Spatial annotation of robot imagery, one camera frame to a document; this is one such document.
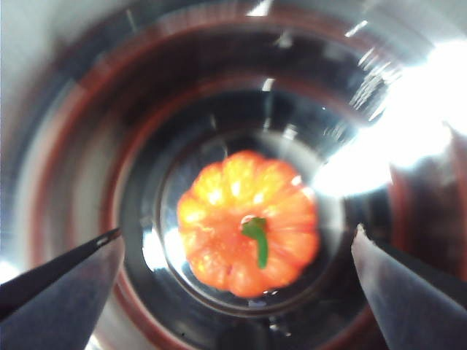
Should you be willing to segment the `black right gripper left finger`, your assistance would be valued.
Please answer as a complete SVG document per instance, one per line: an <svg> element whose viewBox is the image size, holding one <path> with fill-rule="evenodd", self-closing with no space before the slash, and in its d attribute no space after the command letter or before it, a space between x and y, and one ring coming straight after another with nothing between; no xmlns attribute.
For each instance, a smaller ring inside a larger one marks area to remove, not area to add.
<svg viewBox="0 0 467 350"><path fill-rule="evenodd" d="M2 349L84 349L123 264L113 229L1 285Z"/></svg>

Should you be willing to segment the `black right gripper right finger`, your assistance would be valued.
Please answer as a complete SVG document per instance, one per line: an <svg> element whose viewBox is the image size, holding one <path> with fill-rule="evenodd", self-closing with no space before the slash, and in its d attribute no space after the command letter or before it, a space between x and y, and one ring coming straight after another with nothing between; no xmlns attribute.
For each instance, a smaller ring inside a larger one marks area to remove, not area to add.
<svg viewBox="0 0 467 350"><path fill-rule="evenodd" d="M465 349L466 283L358 224L351 246L362 290L389 349Z"/></svg>

